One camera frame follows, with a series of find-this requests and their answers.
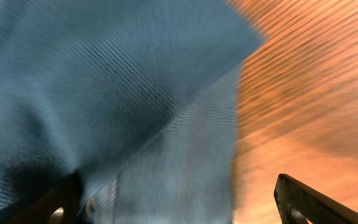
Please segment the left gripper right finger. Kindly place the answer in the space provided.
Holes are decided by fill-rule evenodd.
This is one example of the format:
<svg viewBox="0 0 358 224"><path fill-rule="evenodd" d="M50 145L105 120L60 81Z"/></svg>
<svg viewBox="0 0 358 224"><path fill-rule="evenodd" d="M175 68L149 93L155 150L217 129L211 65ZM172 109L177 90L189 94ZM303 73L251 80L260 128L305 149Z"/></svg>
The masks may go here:
<svg viewBox="0 0 358 224"><path fill-rule="evenodd" d="M275 203L283 224L358 224L358 213L287 174L279 174Z"/></svg>

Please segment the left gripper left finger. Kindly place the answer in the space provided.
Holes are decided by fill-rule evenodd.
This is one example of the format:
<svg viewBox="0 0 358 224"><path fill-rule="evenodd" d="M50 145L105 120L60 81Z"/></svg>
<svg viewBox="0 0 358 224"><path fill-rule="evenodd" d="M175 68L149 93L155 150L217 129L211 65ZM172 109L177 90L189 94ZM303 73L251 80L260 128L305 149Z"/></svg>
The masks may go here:
<svg viewBox="0 0 358 224"><path fill-rule="evenodd" d="M0 210L0 223L76 223L82 193L79 175L68 174L45 194L23 199Z"/></svg>

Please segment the dark blue t-shirt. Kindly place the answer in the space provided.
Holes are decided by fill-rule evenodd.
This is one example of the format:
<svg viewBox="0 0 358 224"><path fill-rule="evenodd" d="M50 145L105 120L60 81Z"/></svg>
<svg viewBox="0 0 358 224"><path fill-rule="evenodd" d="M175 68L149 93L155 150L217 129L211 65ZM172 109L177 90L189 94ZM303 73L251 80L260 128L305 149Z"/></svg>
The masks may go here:
<svg viewBox="0 0 358 224"><path fill-rule="evenodd" d="M70 174L83 223L231 223L263 41L225 1L0 1L0 223Z"/></svg>

